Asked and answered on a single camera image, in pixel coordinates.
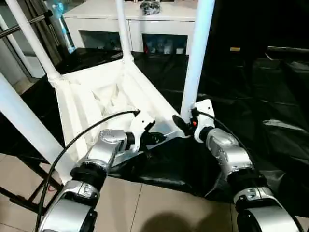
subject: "black tarp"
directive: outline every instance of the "black tarp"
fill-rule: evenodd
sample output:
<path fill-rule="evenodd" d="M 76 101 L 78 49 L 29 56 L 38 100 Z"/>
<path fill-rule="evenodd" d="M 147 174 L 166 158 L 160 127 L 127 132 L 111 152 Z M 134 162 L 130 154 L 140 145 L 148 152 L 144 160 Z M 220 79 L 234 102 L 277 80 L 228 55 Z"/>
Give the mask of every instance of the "black tarp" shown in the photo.
<path fill-rule="evenodd" d="M 77 49 L 58 65 L 61 73 L 109 61 L 112 53 Z M 188 57 L 136 53 L 135 63 L 177 110 L 180 110 Z M 282 204 L 309 217 L 309 67 L 297 60 L 257 59 L 249 65 L 235 56 L 205 65 L 198 100 L 210 98 L 216 117 L 248 147 L 255 166 Z M 63 144 L 55 93 L 46 77 L 23 99 Z M 5 119 L 0 152 L 42 159 Z M 216 160 L 193 139 L 177 138 L 112 169 L 111 175 L 204 197 L 220 174 Z M 206 197 L 230 201 L 229 188 L 219 185 Z"/>

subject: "plastic bag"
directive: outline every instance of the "plastic bag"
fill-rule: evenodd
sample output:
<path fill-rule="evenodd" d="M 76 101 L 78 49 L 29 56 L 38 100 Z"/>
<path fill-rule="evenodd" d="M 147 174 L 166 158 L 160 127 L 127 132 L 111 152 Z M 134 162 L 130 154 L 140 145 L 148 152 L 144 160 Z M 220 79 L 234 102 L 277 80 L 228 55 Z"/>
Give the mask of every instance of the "plastic bag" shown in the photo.
<path fill-rule="evenodd" d="M 143 15 L 155 15 L 161 11 L 160 2 L 158 1 L 143 1 L 140 8 Z"/>

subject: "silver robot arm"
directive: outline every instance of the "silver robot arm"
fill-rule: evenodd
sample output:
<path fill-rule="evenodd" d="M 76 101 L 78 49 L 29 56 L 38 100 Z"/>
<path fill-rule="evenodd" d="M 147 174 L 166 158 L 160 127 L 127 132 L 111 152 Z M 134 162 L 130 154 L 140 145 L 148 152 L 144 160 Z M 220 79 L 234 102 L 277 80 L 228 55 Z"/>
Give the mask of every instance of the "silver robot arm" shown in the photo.
<path fill-rule="evenodd" d="M 66 183 L 45 213 L 39 232 L 92 232 L 100 190 L 115 157 L 128 150 L 138 152 L 143 145 L 142 135 L 150 135 L 153 139 L 154 133 L 148 130 L 154 124 L 148 114 L 140 112 L 131 123 L 131 132 L 101 131 L 97 142 L 72 169 L 72 180 Z M 150 138 L 147 138 L 148 143 L 152 142 Z"/>
<path fill-rule="evenodd" d="M 289 215 L 275 198 L 263 175 L 255 170 L 247 151 L 237 139 L 216 128 L 210 100 L 197 102 L 192 110 L 195 118 L 195 140 L 205 143 L 218 160 L 225 180 L 230 185 L 238 211 L 239 232 L 301 232 L 299 222 Z"/>

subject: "black cable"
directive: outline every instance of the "black cable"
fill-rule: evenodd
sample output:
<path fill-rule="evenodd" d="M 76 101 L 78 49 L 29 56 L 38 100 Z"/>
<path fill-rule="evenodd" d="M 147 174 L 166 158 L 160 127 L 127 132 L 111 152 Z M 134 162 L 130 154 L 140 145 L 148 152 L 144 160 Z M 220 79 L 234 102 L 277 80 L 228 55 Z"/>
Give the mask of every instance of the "black cable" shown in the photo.
<path fill-rule="evenodd" d="M 238 143 L 242 146 L 243 149 L 245 149 L 245 151 L 246 151 L 246 152 L 248 153 L 248 155 L 249 155 L 249 151 L 248 151 L 247 147 L 245 146 L 245 144 L 243 144 L 242 141 L 239 139 L 239 137 L 237 137 L 237 136 L 231 131 L 231 129 L 230 129 L 229 127 L 227 127 L 223 122 L 221 122 L 221 121 L 220 121 L 219 119 L 217 119 L 216 117 L 214 117 L 214 116 L 212 116 L 212 115 L 210 115 L 210 114 L 207 114 L 207 113 L 205 113 L 205 112 L 200 112 L 200 111 L 198 111 L 198 113 L 201 114 L 201 115 L 205 115 L 205 116 L 207 116 L 207 117 L 210 117 L 212 120 L 214 120 L 215 122 L 217 122 L 218 124 L 220 124 L 220 126 L 223 127 L 224 130 L 226 130 L 228 133 L 230 133 L 231 135 L 234 136 L 234 138 L 238 141 Z"/>
<path fill-rule="evenodd" d="M 82 137 L 84 134 L 86 134 L 88 131 L 90 131 L 91 129 L 93 129 L 94 127 L 100 125 L 103 122 L 106 122 L 107 120 L 119 116 L 119 115 L 125 115 L 125 114 L 134 114 L 135 116 L 139 113 L 139 111 L 124 111 L 124 112 L 120 112 L 111 116 L 108 116 L 102 120 L 100 120 L 99 122 L 96 122 L 95 124 L 93 124 L 92 126 L 88 127 L 86 130 L 84 130 L 83 132 L 79 133 L 74 139 L 71 140 L 71 142 L 68 143 L 68 145 L 59 153 L 59 155 L 56 157 L 54 163 L 52 164 L 52 166 L 50 167 L 48 176 L 45 180 L 45 184 L 44 184 L 44 188 L 42 191 L 42 195 L 41 195 L 41 199 L 39 202 L 39 209 L 38 209 L 38 215 L 37 215 L 37 220 L 36 220 L 36 224 L 35 224 L 35 232 L 39 231 L 39 226 L 40 226 L 40 222 L 41 222 L 41 217 L 42 217 L 42 211 L 43 211 L 43 206 L 44 206 L 44 199 L 46 196 L 46 192 L 48 189 L 48 183 L 49 180 L 54 172 L 55 166 L 57 165 L 57 163 L 59 162 L 59 160 L 61 159 L 61 157 L 65 154 L 65 152 L 80 138 Z"/>

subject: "white metal frame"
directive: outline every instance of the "white metal frame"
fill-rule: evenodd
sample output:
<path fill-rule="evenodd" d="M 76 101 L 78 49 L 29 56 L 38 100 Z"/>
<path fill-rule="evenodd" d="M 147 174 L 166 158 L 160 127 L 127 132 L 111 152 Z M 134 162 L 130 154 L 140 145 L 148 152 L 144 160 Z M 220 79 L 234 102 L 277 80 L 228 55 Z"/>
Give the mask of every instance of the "white metal frame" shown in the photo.
<path fill-rule="evenodd" d="M 196 101 L 202 63 L 210 30 L 212 11 L 214 8 L 214 1 L 215 0 L 198 1 L 195 32 L 183 94 L 181 116 L 186 121 L 188 121 L 188 118 L 190 117 L 189 110 Z M 55 87 L 57 97 L 64 99 L 64 101 L 58 101 L 58 104 L 65 140 L 68 139 L 66 136 L 75 137 L 76 133 L 82 130 L 78 108 L 74 104 L 74 97 L 78 98 L 79 96 L 73 95 L 73 90 L 70 87 L 69 81 L 73 84 L 80 84 L 80 82 L 84 82 L 84 84 L 89 87 L 91 83 L 86 82 L 88 78 L 93 75 L 97 75 L 103 69 L 104 71 L 109 72 L 110 76 L 116 74 L 122 76 L 122 88 L 124 92 L 128 94 L 131 102 L 136 103 L 135 105 L 138 108 L 141 110 L 147 110 L 150 108 L 151 111 L 154 111 L 159 115 L 159 121 L 156 123 L 156 125 L 158 125 L 155 128 L 156 130 L 167 130 L 165 134 L 168 138 L 173 138 L 180 135 L 179 129 L 174 125 L 171 118 L 172 115 L 177 115 L 177 112 L 169 105 L 164 97 L 141 73 L 132 61 L 133 57 L 130 52 L 123 0 L 116 0 L 119 34 L 124 54 L 123 59 L 104 65 L 98 65 L 89 69 L 72 72 L 64 76 L 61 76 L 56 71 L 25 15 L 23 14 L 22 9 L 18 5 L 17 0 L 6 0 L 6 2 L 34 52 L 36 53 L 39 61 L 44 67 L 49 82 Z M 3 85 L 0 84 L 0 88 L 3 89 L 3 91 L 0 89 L 0 110 L 49 162 L 53 162 L 58 152 L 61 150 L 61 146 L 48 132 L 48 130 L 46 130 L 44 125 L 36 118 L 33 112 L 29 110 L 21 98 L 16 95 L 16 93 L 13 93 L 12 87 L 5 83 L 2 76 L 0 76 L 0 81 L 3 83 Z M 80 93 L 85 92 L 84 88 L 79 90 Z M 81 107 L 86 109 L 88 105 L 84 102 L 81 104 Z M 90 123 L 95 119 L 92 117 L 92 114 L 86 114 L 84 117 L 86 117 L 87 123 Z M 71 135 L 66 133 L 68 127 L 69 131 L 72 133 Z M 84 150 L 87 149 L 83 139 L 80 139 L 76 144 L 75 149 L 78 153 L 80 153 L 78 155 L 84 155 Z M 56 166 L 56 170 L 59 172 L 63 180 L 68 177 L 72 164 L 73 162 L 69 159 L 69 156 L 64 155 L 64 158 L 58 166 Z"/>

